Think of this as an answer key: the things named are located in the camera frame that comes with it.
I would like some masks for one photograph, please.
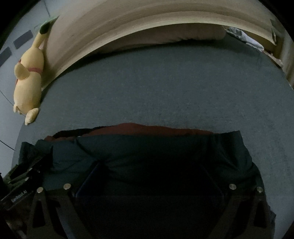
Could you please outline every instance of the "plush toy foot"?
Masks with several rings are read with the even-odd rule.
[[[24,121],[24,124],[25,125],[28,125],[28,124],[34,122],[34,120],[37,118],[38,113],[39,113],[39,109],[38,108],[31,109],[26,114],[26,119]]]
[[[16,106],[16,104],[14,104],[14,106],[13,106],[13,112],[14,112],[14,113],[18,112],[19,114],[22,114],[22,113],[19,111],[19,108]]]

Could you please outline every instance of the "wooden bed frame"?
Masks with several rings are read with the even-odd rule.
[[[275,45],[277,18],[258,0],[74,0],[44,44],[45,88],[73,63],[128,34],[181,23],[234,26]]]

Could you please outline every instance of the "plush toy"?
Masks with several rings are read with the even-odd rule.
[[[41,100],[41,74],[44,56],[40,45],[48,35],[50,23],[44,24],[38,32],[30,49],[14,67],[17,78],[14,90],[13,111],[26,115],[25,125],[32,123],[38,113]]]

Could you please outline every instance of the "bed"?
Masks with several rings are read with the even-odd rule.
[[[134,122],[216,133],[240,130],[277,214],[294,220],[294,92],[265,54],[226,35],[85,57],[43,91],[40,113],[16,144],[61,130]]]
[[[281,34],[279,20],[258,0],[74,0],[57,16],[43,47],[43,88],[87,54],[150,28],[188,23],[232,26],[274,45]]]

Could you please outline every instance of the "red cloth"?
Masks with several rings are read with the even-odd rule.
[[[115,126],[103,127],[100,129],[92,130],[88,134],[83,134],[81,137],[94,136],[94,135],[157,135],[157,136],[179,136],[179,135],[211,135],[210,131],[197,130],[197,129],[173,129],[163,126],[146,126],[135,123],[123,123]],[[74,140],[76,137],[58,137],[47,136],[44,140],[63,141]]]

